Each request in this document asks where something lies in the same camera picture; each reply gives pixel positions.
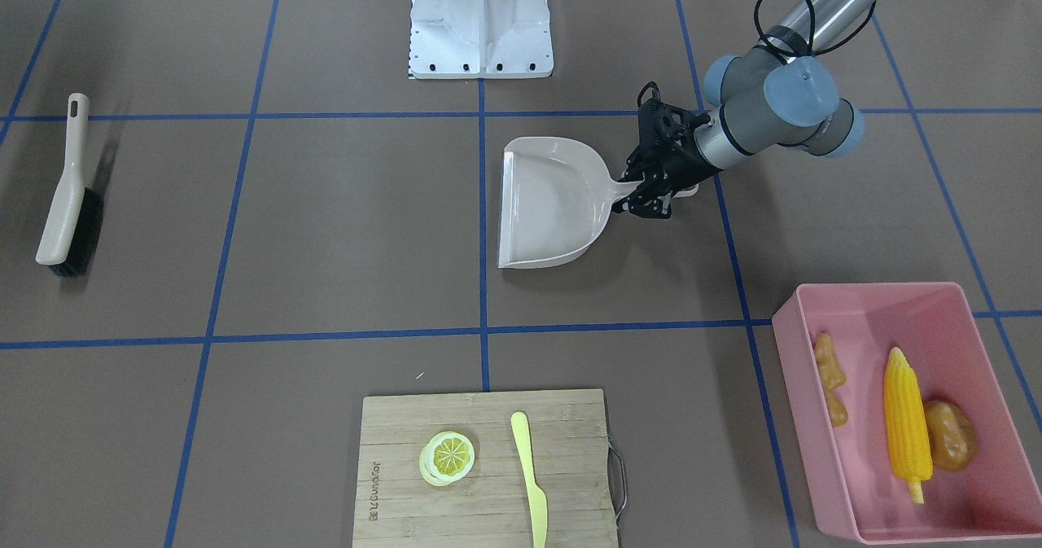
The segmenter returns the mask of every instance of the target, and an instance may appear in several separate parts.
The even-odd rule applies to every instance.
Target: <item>potato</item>
[[[929,452],[934,466],[945,471],[961,471],[977,451],[976,430],[957,404],[934,400],[923,404]]]

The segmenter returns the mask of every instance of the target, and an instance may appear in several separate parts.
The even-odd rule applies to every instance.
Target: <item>wooden cutting board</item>
[[[536,481],[549,506],[547,548],[618,548],[601,390],[366,398],[354,548],[531,548],[511,430],[518,410],[528,415]],[[469,438],[476,460],[466,477],[436,488],[420,476],[419,458],[443,430]]]

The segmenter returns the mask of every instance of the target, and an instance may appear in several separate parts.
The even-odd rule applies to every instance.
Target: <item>brush handle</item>
[[[83,147],[86,144],[86,118],[91,100],[85,95],[69,95],[66,107],[66,163],[64,173],[77,173],[82,180]]]
[[[91,100],[84,95],[69,96],[66,107],[66,155],[65,169],[58,188],[51,200],[51,209],[44,225],[44,235],[36,250],[36,263],[41,266],[57,266],[66,261],[69,247],[76,231],[79,210],[83,205],[83,147],[86,143],[86,118]]]

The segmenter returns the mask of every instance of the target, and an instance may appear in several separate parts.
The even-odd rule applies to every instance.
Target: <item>black bristles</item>
[[[48,266],[52,272],[63,277],[75,277],[86,273],[91,255],[94,255],[98,245],[103,206],[104,202],[97,192],[84,189],[83,203],[79,207],[79,218],[76,219],[76,229],[73,231],[72,244],[69,244],[69,254],[65,261]]]

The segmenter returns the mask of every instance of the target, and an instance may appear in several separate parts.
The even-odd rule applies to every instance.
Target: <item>toy corn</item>
[[[921,482],[934,476],[929,434],[919,394],[919,380],[904,358],[904,352],[897,347],[891,349],[887,363],[883,380],[883,408],[887,421],[890,468],[908,481],[912,501],[923,503]]]

